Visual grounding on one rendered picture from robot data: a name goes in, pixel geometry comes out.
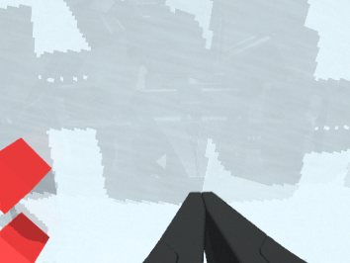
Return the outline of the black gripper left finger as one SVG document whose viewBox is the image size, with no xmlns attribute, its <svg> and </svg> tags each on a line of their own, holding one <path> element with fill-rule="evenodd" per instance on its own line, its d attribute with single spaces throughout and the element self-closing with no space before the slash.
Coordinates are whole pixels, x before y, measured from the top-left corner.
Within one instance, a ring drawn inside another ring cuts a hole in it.
<svg viewBox="0 0 350 263">
<path fill-rule="evenodd" d="M 200 192 L 191 192 L 175 218 L 142 263 L 204 263 L 206 207 Z"/>
</svg>

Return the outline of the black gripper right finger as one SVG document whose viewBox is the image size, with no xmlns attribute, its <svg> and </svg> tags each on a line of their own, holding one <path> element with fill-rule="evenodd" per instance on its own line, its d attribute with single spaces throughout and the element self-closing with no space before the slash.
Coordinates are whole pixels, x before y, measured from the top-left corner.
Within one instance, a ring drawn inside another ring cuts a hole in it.
<svg viewBox="0 0 350 263">
<path fill-rule="evenodd" d="M 206 207 L 207 263 L 307 263 L 214 192 L 202 192 L 202 198 Z"/>
</svg>

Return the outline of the red square block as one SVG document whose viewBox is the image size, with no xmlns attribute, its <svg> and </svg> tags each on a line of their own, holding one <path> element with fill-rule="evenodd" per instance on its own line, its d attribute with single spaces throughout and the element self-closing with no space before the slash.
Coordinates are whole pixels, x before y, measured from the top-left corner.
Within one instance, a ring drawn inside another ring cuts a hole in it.
<svg viewBox="0 0 350 263">
<path fill-rule="evenodd" d="M 24 214 L 0 230 L 0 263 L 35 263 L 50 236 Z"/>
<path fill-rule="evenodd" d="M 22 138 L 0 150 L 0 211 L 7 214 L 51 167 Z"/>
</svg>

